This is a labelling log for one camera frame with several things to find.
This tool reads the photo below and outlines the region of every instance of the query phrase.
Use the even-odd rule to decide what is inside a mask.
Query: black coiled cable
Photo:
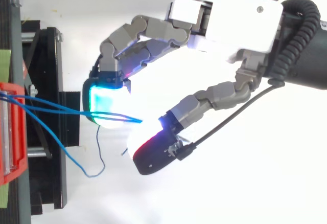
[[[310,0],[287,0],[282,4],[284,12],[302,16],[303,22],[298,32],[277,56],[272,66],[269,73],[271,79],[268,80],[268,83],[275,87],[285,85],[284,80],[287,77],[290,66],[299,58],[303,49],[314,37],[318,27],[320,27],[320,13],[314,2]]]

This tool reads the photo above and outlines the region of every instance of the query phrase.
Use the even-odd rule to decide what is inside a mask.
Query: white background
[[[163,18],[170,1],[24,0],[21,17],[64,34],[64,90],[80,91],[100,42],[138,14]],[[327,20],[326,0],[313,1]],[[188,94],[233,80],[238,64],[226,63],[223,54],[183,49],[151,64],[132,78],[138,112],[162,115]],[[264,80],[261,89],[266,86]],[[327,223],[326,100],[326,92],[287,84],[183,162],[150,176],[139,175],[129,156],[120,156],[135,125],[102,128],[105,172],[88,179],[67,160],[68,204],[63,210],[44,206],[32,223]],[[183,134],[195,140],[233,111],[208,112]],[[85,118],[80,126],[81,146],[69,152],[96,173],[97,126]]]

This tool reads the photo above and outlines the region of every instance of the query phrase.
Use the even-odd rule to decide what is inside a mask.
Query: robotic hand
[[[253,101],[284,86],[285,81],[326,89],[326,30],[310,0],[282,4],[278,0],[174,0],[165,20],[136,16],[101,43],[101,55],[83,86],[83,107],[89,111],[103,108],[98,106],[103,96],[95,89],[125,94],[130,91],[129,77],[182,46],[205,52],[233,49],[228,61],[242,62],[235,81],[186,96],[159,120],[143,122],[137,136],[130,137],[128,151],[137,169],[151,174],[175,159],[184,159]],[[140,36],[150,40],[140,42]],[[187,143],[178,135],[209,109],[247,102],[263,77],[270,77],[272,87],[199,141]]]

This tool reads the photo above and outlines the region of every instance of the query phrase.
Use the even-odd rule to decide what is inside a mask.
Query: black cable
[[[287,0],[282,2],[284,12],[292,15],[301,14],[303,23],[295,36],[287,43],[285,48],[275,59],[268,83],[273,86],[284,86],[284,80],[292,66],[299,58],[311,39],[320,29],[320,13],[314,2],[310,0]]]
[[[192,144],[192,147],[197,147],[200,145],[203,141],[208,139],[210,136],[212,136],[214,133],[216,133],[218,130],[220,130],[222,127],[224,127],[227,123],[229,123],[231,120],[233,120],[237,115],[239,115],[242,111],[244,111],[246,108],[248,108],[251,104],[253,104],[255,101],[257,101],[259,98],[263,97],[265,94],[269,93],[270,91],[276,89],[278,87],[276,86],[271,86],[256,96],[254,96],[252,99],[250,99],[248,102],[246,102],[241,108],[239,108],[236,112],[234,112],[232,115],[230,115],[228,118],[226,118],[223,122],[221,122],[218,126],[213,128],[210,132],[205,134],[203,137],[198,139],[196,142]]]
[[[89,78],[92,77],[97,77],[98,76],[98,72],[99,72],[99,64],[100,64],[100,59],[102,58],[102,55],[100,54],[94,64],[94,66],[92,67],[92,70],[90,71],[89,74]]]
[[[103,168],[102,170],[97,174],[97,176],[99,176],[100,174],[102,174],[102,172],[105,170],[106,168],[106,164],[104,163],[103,159],[102,159],[102,156],[101,156],[101,148],[100,148],[100,144],[99,144],[99,139],[98,139],[98,135],[99,135],[99,130],[100,130],[100,126],[98,127],[98,130],[97,130],[97,145],[98,145],[98,149],[99,149],[99,156],[100,156],[100,160],[103,164]]]

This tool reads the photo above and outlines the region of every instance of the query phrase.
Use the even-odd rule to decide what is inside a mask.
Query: black metal frame
[[[32,42],[22,44],[30,76],[25,79],[26,93],[33,84],[38,89],[38,98],[79,110],[80,92],[63,91],[60,32],[56,28],[41,30],[39,21],[24,22],[22,32],[35,32]],[[64,146],[79,145],[79,116],[36,114]],[[42,204],[54,203],[55,209],[62,209],[67,203],[65,153],[52,136],[29,117],[27,131],[28,147],[42,146],[46,153],[46,157],[29,158],[32,215],[42,214]]]

